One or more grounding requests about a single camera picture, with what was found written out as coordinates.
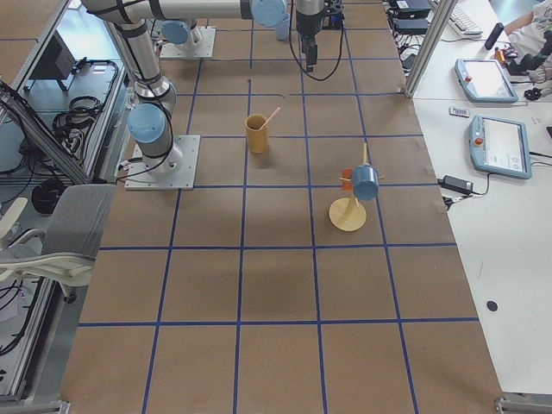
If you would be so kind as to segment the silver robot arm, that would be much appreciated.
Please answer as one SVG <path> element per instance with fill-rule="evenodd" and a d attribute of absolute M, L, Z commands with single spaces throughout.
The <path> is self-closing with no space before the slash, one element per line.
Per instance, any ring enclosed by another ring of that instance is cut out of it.
<path fill-rule="evenodd" d="M 191 47 L 202 39 L 197 31 L 195 19 L 166 20 L 161 23 L 161 34 L 164 39 L 176 47 Z"/>
<path fill-rule="evenodd" d="M 179 150 L 171 120 L 176 92 L 161 70 L 148 34 L 147 19 L 185 23 L 198 18 L 241 18 L 274 28 L 284 21 L 286 7 L 290 6 L 307 58 L 306 71 L 311 72 L 317 63 L 316 35 L 322 30 L 323 19 L 333 10 L 328 1 L 83 1 L 82 4 L 88 14 L 115 31 L 112 39 L 131 71 L 140 100 L 138 108 L 130 112 L 129 120 L 146 121 L 147 111 L 161 120 L 163 128 L 156 132 L 152 142 L 145 143 L 137 133 L 133 134 L 145 166 L 142 172 L 154 176 L 173 172 Z"/>

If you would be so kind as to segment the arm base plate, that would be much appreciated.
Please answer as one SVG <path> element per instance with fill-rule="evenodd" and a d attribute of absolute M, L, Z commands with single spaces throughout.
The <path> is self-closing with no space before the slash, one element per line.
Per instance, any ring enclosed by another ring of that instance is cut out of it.
<path fill-rule="evenodd" d="M 145 162 L 130 164 L 130 178 L 125 180 L 124 188 L 127 191 L 192 190 L 200 140 L 200 135 L 175 135 L 172 150 L 160 166 L 154 168 L 162 158 L 157 161 L 145 158 Z"/>
<path fill-rule="evenodd" d="M 210 59 L 214 52 L 216 28 L 196 26 L 189 28 L 183 22 L 166 22 L 161 29 L 164 38 L 160 50 L 163 60 Z"/>

